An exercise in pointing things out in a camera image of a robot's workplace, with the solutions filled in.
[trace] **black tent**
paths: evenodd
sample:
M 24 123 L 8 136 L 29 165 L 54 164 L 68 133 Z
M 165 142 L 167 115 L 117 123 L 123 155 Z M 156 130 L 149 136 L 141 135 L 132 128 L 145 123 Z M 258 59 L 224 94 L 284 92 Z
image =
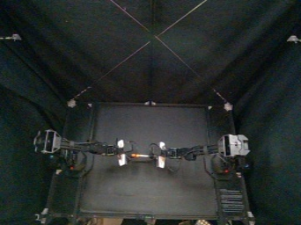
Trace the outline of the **black tent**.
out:
M 32 139 L 62 131 L 70 99 L 232 104 L 256 224 L 299 223 L 301 43 L 286 41 L 301 34 L 298 1 L 2 0 L 0 9 L 1 224 L 33 224 L 44 208 Z

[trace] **metal bracket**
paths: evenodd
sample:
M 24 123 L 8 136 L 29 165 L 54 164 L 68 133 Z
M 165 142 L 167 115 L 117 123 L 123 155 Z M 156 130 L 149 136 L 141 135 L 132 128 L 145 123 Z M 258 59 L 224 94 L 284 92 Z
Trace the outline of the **metal bracket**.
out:
M 41 224 L 45 224 L 46 215 L 48 215 L 48 208 L 45 208 L 40 214 L 34 214 L 36 216 L 34 220 L 38 221 Z

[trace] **metal frame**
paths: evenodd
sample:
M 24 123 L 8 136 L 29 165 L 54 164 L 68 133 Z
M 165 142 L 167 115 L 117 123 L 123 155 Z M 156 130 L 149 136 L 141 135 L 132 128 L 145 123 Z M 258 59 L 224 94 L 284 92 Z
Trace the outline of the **metal frame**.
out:
M 99 105 L 123 105 L 123 106 L 145 106 L 141 104 L 107 104 L 107 103 L 100 103 Z M 203 105 L 157 105 L 157 106 L 165 106 L 165 107 L 204 107 Z M 93 116 L 94 114 L 94 107 L 90 112 L 89 116 L 89 137 L 92 138 L 92 130 L 93 130 Z M 210 122 L 211 122 L 211 116 L 210 116 L 210 110 L 208 108 L 206 109 L 206 118 L 207 118 L 207 144 L 210 144 Z M 231 127 L 231 133 L 235 134 L 235 129 L 234 129 L 234 124 L 231 125 L 232 119 L 231 119 L 231 112 L 228 112 L 228 124 Z M 52 201 L 53 201 L 53 192 L 54 192 L 54 187 L 56 187 L 56 182 L 57 182 L 57 176 L 53 174 L 52 178 L 52 184 L 50 184 L 50 190 L 49 190 L 49 195 L 48 195 L 48 200 L 46 200 L 46 208 L 49 209 L 49 214 L 45 216 L 46 219 L 52 219 L 54 217 L 65 217 L 69 219 L 72 225 L 76 224 L 76 219 L 78 217 L 81 218 L 94 218 L 94 217 L 107 217 L 107 218 L 124 218 L 124 219 L 139 219 L 139 220 L 148 220 L 148 219 L 183 219 L 183 220 L 216 220 L 218 225 L 226 225 L 228 221 L 242 221 L 243 224 L 251 224 L 254 218 L 250 218 L 247 215 L 248 212 L 248 203 L 247 203 L 247 190 L 246 190 L 246 185 L 244 185 L 244 179 L 243 176 L 238 178 L 235 174 L 230 174 L 228 180 L 219 179 L 218 177 L 212 177 L 214 179 L 214 186 L 215 186 L 215 195 L 216 195 L 216 216 L 202 216 L 199 218 L 197 215 L 191 215 L 191 216 L 181 216 L 181 215 L 165 215 L 165 214 L 123 214 L 123 213 L 113 213 L 113 214 L 105 214 L 105 213 L 82 213 L 80 212 L 80 201 L 81 201 L 81 196 L 82 196 L 82 185 L 85 181 L 85 175 L 88 171 L 85 171 L 78 177 L 77 177 L 77 186 L 76 186 L 76 194 L 74 194 L 74 203 L 72 206 L 72 213 L 70 214 L 60 214 L 58 212 L 52 212 L 50 206 L 52 206 Z M 242 195 L 242 204 L 243 204 L 243 211 L 240 214 L 224 214 L 222 212 L 222 198 L 220 198 L 220 189 L 227 189 L 227 185 L 224 187 L 224 182 L 228 182 L 230 184 L 236 184 L 235 187 L 240 192 Z

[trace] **black platform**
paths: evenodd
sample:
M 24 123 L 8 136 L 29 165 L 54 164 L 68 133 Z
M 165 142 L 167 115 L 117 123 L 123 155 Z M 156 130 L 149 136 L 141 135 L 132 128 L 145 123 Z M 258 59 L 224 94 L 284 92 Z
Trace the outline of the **black platform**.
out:
M 70 110 L 64 137 L 112 144 L 116 138 L 135 141 L 137 152 L 148 153 L 153 142 L 176 148 L 216 143 L 228 130 L 222 107 L 97 104 Z M 156 168 L 149 159 L 132 160 L 120 167 L 116 156 L 94 156 L 82 189 L 65 190 L 77 198 L 74 209 L 60 202 L 49 206 L 50 211 L 123 218 L 216 219 L 214 181 L 204 172 L 202 156 L 195 162 L 168 160 L 165 165 L 179 170 Z

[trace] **led light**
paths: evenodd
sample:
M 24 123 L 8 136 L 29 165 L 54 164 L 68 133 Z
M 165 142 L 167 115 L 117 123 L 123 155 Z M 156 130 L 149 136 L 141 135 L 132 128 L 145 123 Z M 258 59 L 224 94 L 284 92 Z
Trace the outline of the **led light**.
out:
M 195 225 L 211 225 L 211 224 L 204 220 L 197 220 Z

